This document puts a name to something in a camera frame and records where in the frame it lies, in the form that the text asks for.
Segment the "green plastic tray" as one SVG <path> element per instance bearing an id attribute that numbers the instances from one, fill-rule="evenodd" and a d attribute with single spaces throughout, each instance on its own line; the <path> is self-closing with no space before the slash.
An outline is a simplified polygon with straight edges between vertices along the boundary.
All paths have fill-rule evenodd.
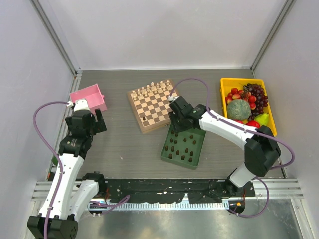
<path id="1" fill-rule="evenodd" d="M 195 170 L 199 165 L 205 135 L 205 131 L 193 128 L 177 133 L 174 131 L 173 126 L 171 125 L 161 151 L 161 160 Z"/>

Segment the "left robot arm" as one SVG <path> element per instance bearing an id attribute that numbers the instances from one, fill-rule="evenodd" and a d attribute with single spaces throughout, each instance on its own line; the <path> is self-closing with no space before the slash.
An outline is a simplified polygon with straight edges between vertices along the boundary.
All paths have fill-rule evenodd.
<path id="1" fill-rule="evenodd" d="M 91 199 L 102 198 L 107 191 L 104 176 L 96 172 L 85 174 L 77 192 L 73 191 L 93 136 L 107 129 L 100 109 L 94 114 L 76 110 L 65 121 L 71 134 L 60 143 L 60 162 L 50 191 L 38 215 L 30 216 L 27 222 L 36 239 L 74 239 Z"/>

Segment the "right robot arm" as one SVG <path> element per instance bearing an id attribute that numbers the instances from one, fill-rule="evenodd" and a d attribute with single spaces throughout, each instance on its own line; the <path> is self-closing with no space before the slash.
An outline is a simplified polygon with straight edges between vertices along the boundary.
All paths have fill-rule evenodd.
<path id="1" fill-rule="evenodd" d="M 262 126 L 255 128 L 237 123 L 217 114 L 205 105 L 193 107 L 182 96 L 168 98 L 169 118 L 175 132 L 191 128 L 214 133 L 244 151 L 244 162 L 225 180 L 223 193 L 237 196 L 244 186 L 256 177 L 264 177 L 281 156 L 278 143 L 271 130 Z"/>

